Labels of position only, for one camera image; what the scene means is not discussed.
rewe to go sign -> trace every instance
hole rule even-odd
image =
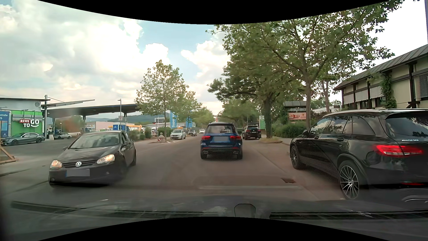
[[[21,119],[21,120],[19,120],[19,123],[24,124],[24,127],[38,127],[40,121],[37,119],[32,119],[32,120]]]

green storefront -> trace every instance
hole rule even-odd
[[[11,111],[10,135],[24,132],[43,134],[43,113],[41,111]]]

sky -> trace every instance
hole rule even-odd
[[[375,35],[378,46],[399,56],[427,44],[423,1],[406,0],[388,19],[382,24],[385,31]],[[147,69],[162,60],[178,67],[198,101],[217,114],[222,103],[207,92],[207,84],[221,77],[229,58],[222,36],[205,32],[212,28],[114,17],[37,0],[0,0],[0,96],[95,99],[73,107],[118,104],[120,98],[131,104]],[[342,99],[340,94],[331,98]]]

headlight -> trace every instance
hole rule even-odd
[[[58,160],[53,160],[51,163],[51,168],[61,168],[62,167],[62,163]]]
[[[98,159],[97,164],[110,163],[112,161],[114,161],[114,155],[110,154]]]

blurred license plate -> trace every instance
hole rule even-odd
[[[226,142],[229,140],[228,136],[215,136],[213,139],[215,142]]]
[[[89,169],[67,170],[66,177],[89,177]]]

